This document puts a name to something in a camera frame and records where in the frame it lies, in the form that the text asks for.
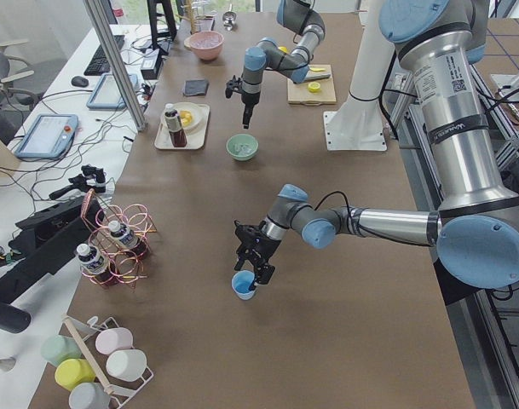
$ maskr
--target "yellow cutting board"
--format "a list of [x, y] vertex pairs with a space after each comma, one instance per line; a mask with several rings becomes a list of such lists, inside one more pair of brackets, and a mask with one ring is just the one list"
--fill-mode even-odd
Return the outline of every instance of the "yellow cutting board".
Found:
[[333, 83], [333, 73], [331, 65], [329, 64], [313, 64], [311, 68], [324, 68], [325, 71], [313, 72], [309, 71], [308, 76], [316, 76], [330, 73], [331, 76], [325, 79], [317, 80], [321, 85], [320, 92], [310, 92], [308, 86], [310, 82], [302, 84], [294, 84], [290, 79], [287, 80], [287, 101], [290, 104], [304, 104], [304, 105], [323, 105], [336, 104], [337, 97], [335, 96], [335, 85]]

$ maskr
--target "computer mouse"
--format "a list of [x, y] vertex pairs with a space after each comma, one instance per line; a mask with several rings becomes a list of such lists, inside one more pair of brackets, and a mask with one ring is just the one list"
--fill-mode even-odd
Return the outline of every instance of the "computer mouse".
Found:
[[72, 85], [74, 87], [85, 88], [87, 85], [89, 85], [89, 80], [85, 77], [79, 77], [79, 75], [77, 75], [76, 77], [72, 78]]

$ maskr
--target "dark glass bottle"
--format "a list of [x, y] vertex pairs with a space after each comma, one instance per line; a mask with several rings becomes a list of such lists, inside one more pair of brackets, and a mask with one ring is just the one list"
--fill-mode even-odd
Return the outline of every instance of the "dark glass bottle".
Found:
[[144, 258], [148, 253], [147, 244], [136, 232], [129, 228], [126, 224], [117, 220], [111, 220], [107, 225], [111, 236], [116, 239], [129, 256], [135, 256], [139, 259]]
[[26, 311], [0, 302], [0, 330], [17, 334], [23, 332], [31, 320], [32, 317]]
[[83, 243], [78, 245], [77, 253], [79, 263], [98, 284], [117, 284], [117, 279], [112, 274], [112, 271], [117, 273], [115, 264], [97, 247]]
[[177, 113], [177, 110], [170, 109], [164, 113], [164, 119], [166, 120], [172, 145], [174, 147], [185, 147], [187, 145], [187, 137], [185, 136], [185, 130], [183, 130], [180, 114]]

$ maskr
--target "black keyboard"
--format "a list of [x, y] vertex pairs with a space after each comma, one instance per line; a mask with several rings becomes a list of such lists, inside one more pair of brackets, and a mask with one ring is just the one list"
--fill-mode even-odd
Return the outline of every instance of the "black keyboard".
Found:
[[[123, 48], [124, 44], [124, 36], [117, 35], [113, 36], [115, 39], [115, 43], [118, 48]], [[107, 62], [106, 53], [104, 53], [104, 49], [101, 45], [96, 49], [95, 54], [92, 56], [90, 63], [87, 65], [87, 69], [84, 72], [84, 75], [101, 75], [104, 72], [109, 72], [109, 62]]]

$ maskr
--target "green bowl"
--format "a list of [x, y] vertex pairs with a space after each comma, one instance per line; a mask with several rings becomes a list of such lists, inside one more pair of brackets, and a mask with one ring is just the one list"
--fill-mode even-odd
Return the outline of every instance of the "green bowl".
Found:
[[248, 134], [237, 134], [227, 141], [227, 152], [235, 160], [250, 160], [256, 156], [258, 148], [257, 139]]

